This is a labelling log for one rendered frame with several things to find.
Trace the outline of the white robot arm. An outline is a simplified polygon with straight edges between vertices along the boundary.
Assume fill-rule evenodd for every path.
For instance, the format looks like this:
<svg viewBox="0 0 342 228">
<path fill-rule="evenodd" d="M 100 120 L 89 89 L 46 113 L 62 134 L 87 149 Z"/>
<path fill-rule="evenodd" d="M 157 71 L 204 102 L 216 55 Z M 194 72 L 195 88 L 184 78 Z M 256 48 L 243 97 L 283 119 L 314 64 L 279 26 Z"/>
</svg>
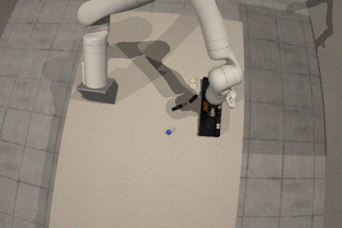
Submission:
<svg viewBox="0 0 342 228">
<path fill-rule="evenodd" d="M 110 15 L 139 8 L 154 1 L 156 0 L 90 0 L 80 6 L 77 11 L 79 23 L 91 26 L 83 37 L 83 85 L 90 88 L 107 85 Z M 208 81 L 212 88 L 208 86 L 206 89 L 206 99 L 215 105 L 225 100 L 232 109 L 236 106 L 236 85 L 243 80 L 243 69 L 232 50 L 227 26 L 215 0 L 190 1 L 200 23 L 208 56 L 212 60 L 226 61 L 226 64 L 209 71 Z"/>
</svg>

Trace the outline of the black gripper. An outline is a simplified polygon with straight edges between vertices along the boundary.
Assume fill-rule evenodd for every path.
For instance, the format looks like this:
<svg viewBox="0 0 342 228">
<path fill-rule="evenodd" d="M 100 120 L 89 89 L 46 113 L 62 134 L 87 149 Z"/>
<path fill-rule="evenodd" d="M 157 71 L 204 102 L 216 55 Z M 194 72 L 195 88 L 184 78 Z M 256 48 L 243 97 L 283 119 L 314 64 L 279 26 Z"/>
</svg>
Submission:
<svg viewBox="0 0 342 228">
<path fill-rule="evenodd" d="M 207 102 L 207 104 L 210 105 L 210 107 L 209 107 L 209 105 L 207 106 L 207 111 L 208 111 L 208 112 L 206 111 L 207 115 L 209 115 L 210 117 L 216 117 L 214 110 L 216 109 L 216 107 L 220 106 L 222 103 L 218 104 L 218 105 L 209 103 L 208 100 L 206 99 L 206 94 L 205 94 L 205 101 Z"/>
</svg>

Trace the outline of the black rack of three labelled bins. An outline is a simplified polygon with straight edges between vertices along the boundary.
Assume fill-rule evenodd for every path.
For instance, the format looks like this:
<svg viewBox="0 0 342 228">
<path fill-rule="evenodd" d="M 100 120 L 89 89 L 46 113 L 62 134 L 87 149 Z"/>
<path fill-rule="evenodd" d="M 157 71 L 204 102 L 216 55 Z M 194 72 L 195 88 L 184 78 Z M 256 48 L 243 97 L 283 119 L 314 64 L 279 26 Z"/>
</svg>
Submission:
<svg viewBox="0 0 342 228">
<path fill-rule="evenodd" d="M 203 81 L 204 80 L 204 81 Z M 204 82 L 204 87 L 203 87 Z M 221 130 L 221 116 L 222 116 L 222 106 L 216 107 L 215 114 L 216 117 L 208 117 L 207 112 L 203 110 L 203 103 L 205 101 L 205 93 L 206 89 L 209 86 L 208 78 L 203 77 L 202 79 L 202 93 L 201 93 L 201 106 L 200 106 L 200 136 L 210 136 L 210 137 L 219 137 Z M 201 109 L 202 107 L 202 109 Z M 207 129 L 206 125 L 210 125 L 210 128 Z"/>
</svg>

